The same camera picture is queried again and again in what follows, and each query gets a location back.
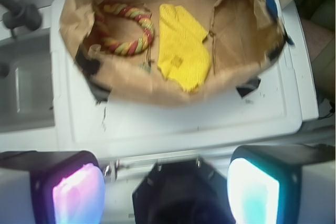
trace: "stainless steel sink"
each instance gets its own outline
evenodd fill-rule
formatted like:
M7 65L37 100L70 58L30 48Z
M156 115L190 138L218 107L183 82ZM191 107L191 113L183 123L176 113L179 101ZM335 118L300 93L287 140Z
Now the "stainless steel sink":
M0 132L55 125L49 29L0 41Z

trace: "braided rope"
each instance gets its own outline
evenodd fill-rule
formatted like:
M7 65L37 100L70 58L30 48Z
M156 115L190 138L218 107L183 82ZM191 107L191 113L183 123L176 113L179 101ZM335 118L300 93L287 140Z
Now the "braided rope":
M98 6L93 6L95 12L95 25L99 29L100 39L104 46L116 55L131 56L139 54L147 49L154 38L154 27L151 16L143 10L125 4L105 4L103 11L118 17L132 19L142 27L142 37L133 42L121 42L111 37L105 16Z

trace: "yellow fabric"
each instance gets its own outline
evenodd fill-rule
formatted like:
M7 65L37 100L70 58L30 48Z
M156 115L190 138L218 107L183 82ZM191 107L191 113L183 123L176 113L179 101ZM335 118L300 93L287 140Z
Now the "yellow fabric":
M166 79L177 81L186 92L202 85L211 67L203 46L208 32L183 7L160 6L160 48L157 66Z

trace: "cyan light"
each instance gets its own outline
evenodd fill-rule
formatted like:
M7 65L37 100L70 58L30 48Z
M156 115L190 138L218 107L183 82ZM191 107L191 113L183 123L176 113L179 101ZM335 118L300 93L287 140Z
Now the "cyan light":
M93 164L83 167L52 189L56 223L99 223L105 198L101 170Z
M238 224L276 224L279 181L246 159L237 158L228 169L227 190Z

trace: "paper bag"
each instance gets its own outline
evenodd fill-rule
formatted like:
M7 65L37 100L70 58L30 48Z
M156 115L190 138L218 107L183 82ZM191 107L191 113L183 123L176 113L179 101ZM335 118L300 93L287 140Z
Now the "paper bag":
M101 50L92 5L105 1L151 12L156 33L150 56L144 52L123 57ZM165 80L156 66L163 3L182 5L209 31L204 46L212 56L212 67L195 92L183 92L177 82ZM141 35L131 20L109 17L108 24L118 40L133 41ZM270 67L285 44L284 27L270 16L266 0L66 0L60 32L82 73L109 90L111 97L165 106L203 101L247 82Z

